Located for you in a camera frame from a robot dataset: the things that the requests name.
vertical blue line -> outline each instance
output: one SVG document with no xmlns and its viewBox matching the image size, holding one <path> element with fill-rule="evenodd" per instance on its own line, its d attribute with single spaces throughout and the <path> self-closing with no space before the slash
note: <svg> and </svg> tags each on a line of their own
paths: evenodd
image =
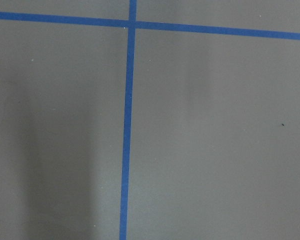
<svg viewBox="0 0 300 240">
<path fill-rule="evenodd" d="M 130 27 L 128 29 L 127 55 L 126 55 L 119 240 L 127 240 L 129 166 L 130 166 L 132 95 L 133 95 L 133 80 L 134 80 L 134 61 L 135 61 L 136 17 L 137 17 L 137 0 L 130 0 L 130 4 L 129 4 Z"/>
</svg>

blue tape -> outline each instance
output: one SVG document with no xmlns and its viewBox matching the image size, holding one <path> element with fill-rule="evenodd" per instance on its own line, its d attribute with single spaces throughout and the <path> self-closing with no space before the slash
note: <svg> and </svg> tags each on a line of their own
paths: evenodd
<svg viewBox="0 0 300 240">
<path fill-rule="evenodd" d="M 0 20 L 16 20 L 16 21 L 56 23 L 56 24 L 92 25 L 92 26 L 121 27 L 121 28 L 123 27 L 128 28 L 131 26 L 128 20 L 30 14 L 30 13 L 14 13 L 14 12 L 1 12 L 1 11 L 0 11 Z"/>
<path fill-rule="evenodd" d="M 124 127 L 123 127 L 123 153 L 122 153 L 122 177 L 121 177 L 121 202 L 120 202 L 120 229 L 119 240 L 127 239 L 128 224 L 128 192 L 129 192 L 129 168 L 130 168 L 130 143 L 131 143 L 131 118 L 132 97 L 135 62 L 135 41 L 137 17 L 137 0 L 130 0 L 129 21 L 131 27 L 128 29 L 128 46 L 126 57 L 126 80 L 124 101 Z"/>
<path fill-rule="evenodd" d="M 200 26 L 200 25 L 186 25 L 186 24 L 145 22 L 145 21 L 137 21 L 135 23 L 135 27 L 137 29 L 148 29 L 148 30 L 166 30 L 166 31 L 178 31 L 178 32 L 190 32 L 190 33 L 222 34 L 222 35 L 260 37 L 260 38 L 300 40 L 300 33 L 285 32 L 285 31 L 268 31 L 268 30 L 255 30 L 255 29 L 231 28 L 231 27 L 220 27 L 220 26 Z"/>
</svg>

blue cross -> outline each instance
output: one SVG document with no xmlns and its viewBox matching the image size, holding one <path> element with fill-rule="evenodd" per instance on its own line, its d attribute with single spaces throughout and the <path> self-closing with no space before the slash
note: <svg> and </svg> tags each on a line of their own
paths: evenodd
<svg viewBox="0 0 300 240">
<path fill-rule="evenodd" d="M 131 117 L 132 117 L 136 29 L 300 40 L 300 33 L 295 33 L 295 32 L 137 21 L 137 0 L 129 0 L 128 20 L 45 15 L 45 14 L 43 15 L 43 14 L 29 14 L 29 13 L 15 13 L 15 12 L 1 12 L 1 11 L 0 11 L 0 20 L 128 28 L 119 240 L 127 239 Z"/>
</svg>

gray surface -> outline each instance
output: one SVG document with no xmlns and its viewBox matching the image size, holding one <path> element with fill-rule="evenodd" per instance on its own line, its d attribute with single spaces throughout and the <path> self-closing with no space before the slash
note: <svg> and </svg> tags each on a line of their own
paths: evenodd
<svg viewBox="0 0 300 240">
<path fill-rule="evenodd" d="M 0 0 L 0 11 L 127 20 L 129 0 Z"/>
<path fill-rule="evenodd" d="M 134 69 L 128 239 L 300 240 L 300 41 L 138 30 Z"/>
<path fill-rule="evenodd" d="M 300 32 L 300 0 L 138 0 L 137 19 Z"/>
<path fill-rule="evenodd" d="M 119 238 L 127 31 L 0 21 L 0 240 Z"/>
</svg>

horizontal blue line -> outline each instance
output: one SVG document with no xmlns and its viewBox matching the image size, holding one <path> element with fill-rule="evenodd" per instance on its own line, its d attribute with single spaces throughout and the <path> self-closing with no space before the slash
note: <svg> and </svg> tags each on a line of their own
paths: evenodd
<svg viewBox="0 0 300 240">
<path fill-rule="evenodd" d="M 1 12 L 0 20 L 16 20 L 29 21 L 41 23 L 57 23 L 57 24 L 76 24 L 76 25 L 92 25 L 105 27 L 130 27 L 128 20 L 104 19 L 92 17 L 78 17 L 78 16 L 60 16 L 60 15 L 45 15 L 45 14 L 31 14 L 31 13 L 15 13 L 15 12 Z"/>
<path fill-rule="evenodd" d="M 146 21 L 137 21 L 135 23 L 135 27 L 137 29 L 148 29 L 148 30 L 165 30 L 165 31 L 190 32 L 190 33 L 222 34 L 222 35 L 260 37 L 260 38 L 300 40 L 300 33 L 284 32 L 284 31 L 255 30 L 255 29 L 231 28 L 231 27 L 220 27 L 220 26 L 200 26 L 200 25 L 186 25 L 186 24 L 146 22 Z"/>
</svg>

